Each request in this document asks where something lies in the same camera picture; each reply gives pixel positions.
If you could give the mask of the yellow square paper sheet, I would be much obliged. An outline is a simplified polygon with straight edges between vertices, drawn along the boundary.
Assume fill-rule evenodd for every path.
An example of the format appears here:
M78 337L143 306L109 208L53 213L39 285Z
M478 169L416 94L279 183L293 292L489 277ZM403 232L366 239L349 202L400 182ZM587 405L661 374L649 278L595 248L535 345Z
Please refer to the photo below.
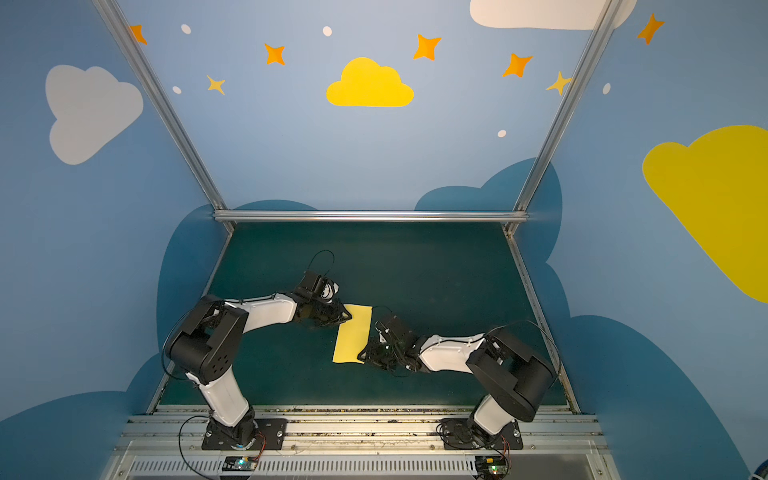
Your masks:
M352 318L338 328L333 362L362 364L358 355L368 344L373 308L355 304L346 304L345 307Z

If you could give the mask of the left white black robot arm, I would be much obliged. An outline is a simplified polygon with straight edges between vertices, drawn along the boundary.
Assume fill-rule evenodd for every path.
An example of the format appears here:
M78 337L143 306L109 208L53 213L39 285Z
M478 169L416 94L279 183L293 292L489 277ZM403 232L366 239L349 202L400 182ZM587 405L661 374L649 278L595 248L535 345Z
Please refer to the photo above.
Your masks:
M233 372L243 336L253 330L305 319L318 326L336 326L353 318L337 298L275 293L250 301L202 297L186 314L164 345L165 355L184 371L210 409L204 450L250 450L263 433L252 405L242 394Z

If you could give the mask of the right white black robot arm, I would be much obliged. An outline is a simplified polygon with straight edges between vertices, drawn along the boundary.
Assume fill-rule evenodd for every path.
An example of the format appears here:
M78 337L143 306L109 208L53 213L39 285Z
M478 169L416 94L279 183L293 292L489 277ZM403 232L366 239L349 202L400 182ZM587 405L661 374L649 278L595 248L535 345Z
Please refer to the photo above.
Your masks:
M558 377L547 358L506 326L467 337L417 336L393 317L376 330L359 361L390 372L466 373L484 389L467 418L438 423L436 433L449 450L520 449L519 423L534 420Z

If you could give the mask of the right green circuit board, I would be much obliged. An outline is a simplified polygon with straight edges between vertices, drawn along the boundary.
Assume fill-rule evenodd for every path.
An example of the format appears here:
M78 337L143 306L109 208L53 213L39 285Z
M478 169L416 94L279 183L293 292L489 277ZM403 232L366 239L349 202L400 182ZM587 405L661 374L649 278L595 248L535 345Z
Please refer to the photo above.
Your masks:
M508 462L502 456L477 456L475 478L479 480L502 480L508 472Z

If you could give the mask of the green circuit board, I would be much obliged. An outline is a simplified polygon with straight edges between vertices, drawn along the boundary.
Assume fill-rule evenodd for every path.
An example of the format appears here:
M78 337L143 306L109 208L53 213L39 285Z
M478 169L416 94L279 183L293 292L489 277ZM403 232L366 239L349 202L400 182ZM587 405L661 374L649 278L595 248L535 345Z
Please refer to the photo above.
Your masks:
M254 472L260 459L254 456L227 456L222 465L223 472Z
M479 480L502 480L508 472L508 462L502 456L477 456L475 478Z

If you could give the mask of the left green circuit board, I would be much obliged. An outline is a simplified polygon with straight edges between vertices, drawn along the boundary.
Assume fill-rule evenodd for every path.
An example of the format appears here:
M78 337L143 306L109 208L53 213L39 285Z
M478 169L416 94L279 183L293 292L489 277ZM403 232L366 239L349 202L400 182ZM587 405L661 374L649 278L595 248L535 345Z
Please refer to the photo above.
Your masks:
M254 456L227 456L222 465L223 472L254 472L260 459Z

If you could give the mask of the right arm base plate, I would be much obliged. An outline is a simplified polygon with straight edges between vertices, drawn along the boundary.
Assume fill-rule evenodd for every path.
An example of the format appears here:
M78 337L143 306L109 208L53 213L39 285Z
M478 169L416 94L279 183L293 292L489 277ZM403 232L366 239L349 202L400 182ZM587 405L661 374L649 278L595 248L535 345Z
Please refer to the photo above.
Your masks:
M516 420L507 423L499 433L490 434L468 418L444 418L436 433L449 450L522 450L523 440Z

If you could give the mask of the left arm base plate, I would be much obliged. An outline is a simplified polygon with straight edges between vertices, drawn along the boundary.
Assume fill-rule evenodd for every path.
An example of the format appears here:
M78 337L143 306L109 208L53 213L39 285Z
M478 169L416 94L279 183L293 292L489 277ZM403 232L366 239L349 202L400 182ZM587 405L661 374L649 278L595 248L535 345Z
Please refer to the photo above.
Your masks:
M206 427L201 449L204 451L281 450L287 424L284 418L244 418L238 425L229 427L211 419Z

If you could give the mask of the rear aluminium frame crossbar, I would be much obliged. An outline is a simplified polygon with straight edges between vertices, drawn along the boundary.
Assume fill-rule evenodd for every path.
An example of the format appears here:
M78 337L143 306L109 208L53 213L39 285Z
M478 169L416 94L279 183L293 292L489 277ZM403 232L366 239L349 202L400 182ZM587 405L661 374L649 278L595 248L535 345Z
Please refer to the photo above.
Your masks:
M511 212L428 211L267 211L215 210L219 222L454 222L524 223L528 215Z

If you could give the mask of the front aluminium rail bed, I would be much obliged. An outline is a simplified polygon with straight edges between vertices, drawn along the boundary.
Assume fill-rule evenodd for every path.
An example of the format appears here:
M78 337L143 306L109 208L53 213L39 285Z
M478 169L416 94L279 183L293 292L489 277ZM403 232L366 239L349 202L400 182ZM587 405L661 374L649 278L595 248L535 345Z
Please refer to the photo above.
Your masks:
M467 418L466 406L259 406L258 418L287 420L281 450L204 451L207 414L192 405L163 406L128 420L109 459L107 479L192 479L132 477L133 461L165 457L183 461L254 456L502 456L509 466L504 479L615 479L619 472L597 419L563 406L545 406L529 423L519 423L522 450L449 450L436 433L444 418ZM438 476L267 476L247 473L199 479L476 479L475 475Z

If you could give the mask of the left aluminium frame post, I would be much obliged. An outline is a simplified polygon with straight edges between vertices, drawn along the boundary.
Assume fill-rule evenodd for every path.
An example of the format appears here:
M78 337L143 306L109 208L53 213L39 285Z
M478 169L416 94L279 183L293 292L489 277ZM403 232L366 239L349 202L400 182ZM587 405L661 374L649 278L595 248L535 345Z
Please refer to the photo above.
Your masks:
M141 49L117 1L92 2L119 49L139 80L172 140L186 161L214 212L227 210L223 196L175 112L150 62Z

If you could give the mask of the aluminium frame post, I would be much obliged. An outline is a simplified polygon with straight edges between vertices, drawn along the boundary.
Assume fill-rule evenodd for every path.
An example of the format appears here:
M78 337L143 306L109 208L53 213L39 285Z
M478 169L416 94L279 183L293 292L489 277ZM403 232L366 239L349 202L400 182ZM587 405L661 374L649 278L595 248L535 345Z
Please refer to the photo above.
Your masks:
M624 1L620 0L606 1L597 17L596 25L588 38L586 46L574 70L572 81L567 87L567 91L558 107L544 143L526 177L521 192L514 205L514 213L521 214L522 219L510 220L504 225L504 234L509 240L514 236L518 225L523 223L528 217L528 207L543 180L544 174L561 143L586 87L610 41L613 31L616 28L616 20L623 4Z
M214 212L227 210L223 196L175 112L150 62L141 49L117 1L92 2L119 49L139 80L172 140L186 161Z

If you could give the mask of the right aluminium frame post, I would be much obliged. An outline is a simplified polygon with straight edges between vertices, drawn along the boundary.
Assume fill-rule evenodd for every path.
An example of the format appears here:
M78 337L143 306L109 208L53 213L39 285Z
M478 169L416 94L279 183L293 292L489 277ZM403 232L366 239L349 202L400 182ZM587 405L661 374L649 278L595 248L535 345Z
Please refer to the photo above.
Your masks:
M616 28L616 20L623 4L624 1L620 0L606 1L597 17L596 25L588 38L586 46L574 70L572 81L567 87L567 91L558 107L544 143L526 177L521 192L514 205L514 213L521 214L522 219L510 220L504 225L504 234L509 240L514 236L518 225L523 223L528 217L528 207L543 180L544 174L561 143L586 87L610 41L613 31Z

